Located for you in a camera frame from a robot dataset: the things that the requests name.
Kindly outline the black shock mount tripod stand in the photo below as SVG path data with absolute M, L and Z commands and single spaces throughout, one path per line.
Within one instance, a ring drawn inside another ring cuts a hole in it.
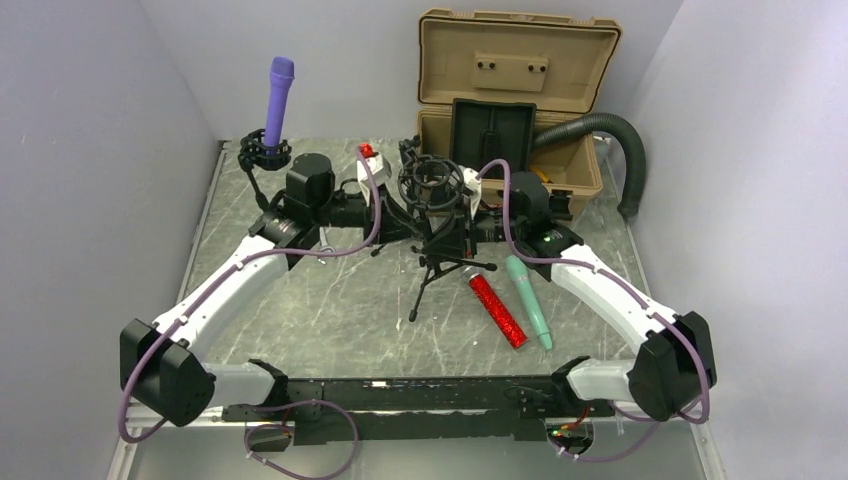
M 423 254 L 424 242 L 432 237 L 442 223 L 460 215 L 470 216 L 470 212 L 464 192 L 463 166 L 438 155 L 418 156 L 419 163 L 413 174 L 401 180 L 397 178 L 399 194 L 406 204 L 406 210 L 415 218 L 424 235 L 422 240 L 418 240 L 420 245 L 412 249 L 418 256 L 419 265 L 426 272 L 408 317 L 411 322 L 417 320 L 425 288 L 433 282 L 462 268 L 475 267 L 487 271 L 497 269 L 494 263 L 480 263 L 474 258 L 463 260 Z

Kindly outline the teal microphone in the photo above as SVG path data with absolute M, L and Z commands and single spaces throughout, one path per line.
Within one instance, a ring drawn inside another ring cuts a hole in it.
M 553 348 L 553 339 L 546 317 L 530 281 L 529 269 L 514 255 L 506 258 L 505 266 L 507 274 L 519 294 L 537 339 L 546 351 L 551 351 Z

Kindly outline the red glitter microphone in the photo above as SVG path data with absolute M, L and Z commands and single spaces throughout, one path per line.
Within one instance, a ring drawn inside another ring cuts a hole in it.
M 482 271 L 475 267 L 468 267 L 463 271 L 463 278 L 509 345 L 513 349 L 522 347 L 528 341 L 526 333 L 488 282 Z

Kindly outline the black round base stand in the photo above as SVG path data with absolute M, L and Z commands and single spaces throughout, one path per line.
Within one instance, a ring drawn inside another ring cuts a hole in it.
M 262 128 L 254 130 L 240 140 L 238 164 L 247 175 L 256 204 L 262 211 L 267 211 L 272 204 L 276 204 L 281 194 L 276 194 L 270 201 L 259 187 L 253 170 L 259 168 L 269 172 L 279 171 L 291 162 L 291 154 L 292 148 L 285 139 L 276 145 L 267 146 L 265 130 Z

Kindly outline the purple microphone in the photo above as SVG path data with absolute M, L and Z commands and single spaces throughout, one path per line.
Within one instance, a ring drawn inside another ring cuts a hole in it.
M 281 141 L 287 100 L 295 79 L 294 62 L 287 57 L 275 57 L 270 66 L 269 78 L 270 92 L 264 145 L 271 148 L 276 147 Z

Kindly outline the small black tripod stand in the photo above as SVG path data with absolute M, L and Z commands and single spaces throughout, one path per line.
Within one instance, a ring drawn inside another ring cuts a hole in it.
M 414 135 L 412 138 L 402 139 L 398 143 L 400 154 L 400 171 L 398 179 L 410 177 L 419 163 L 418 149 L 421 146 L 421 137 Z

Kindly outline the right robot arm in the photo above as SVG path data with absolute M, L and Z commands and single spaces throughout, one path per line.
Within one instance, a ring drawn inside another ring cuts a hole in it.
M 507 173 L 499 211 L 480 206 L 480 175 L 416 174 L 408 202 L 425 212 L 446 211 L 444 228 L 477 245 L 505 242 L 518 263 L 574 294 L 598 313 L 634 352 L 627 361 L 581 357 L 553 376 L 551 401 L 574 415 L 592 401 L 636 405 L 647 420 L 678 416 L 703 424 L 711 413 L 717 375 L 707 321 L 651 299 L 605 264 L 584 240 L 558 223 L 550 195 L 532 173 Z

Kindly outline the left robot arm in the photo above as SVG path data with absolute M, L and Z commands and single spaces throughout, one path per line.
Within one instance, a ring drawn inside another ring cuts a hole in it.
M 235 252 L 199 287 L 146 323 L 132 320 L 120 333 L 122 399 L 119 429 L 128 433 L 130 403 L 137 400 L 161 424 L 185 426 L 214 407 L 247 405 L 272 420 L 287 406 L 286 376 L 262 362 L 208 364 L 205 358 L 241 310 L 303 258 L 357 253 L 387 232 L 383 201 L 391 168 L 368 144 L 355 150 L 357 194 L 334 188 L 329 159 L 298 156 L 287 173 L 279 206 L 268 208 Z

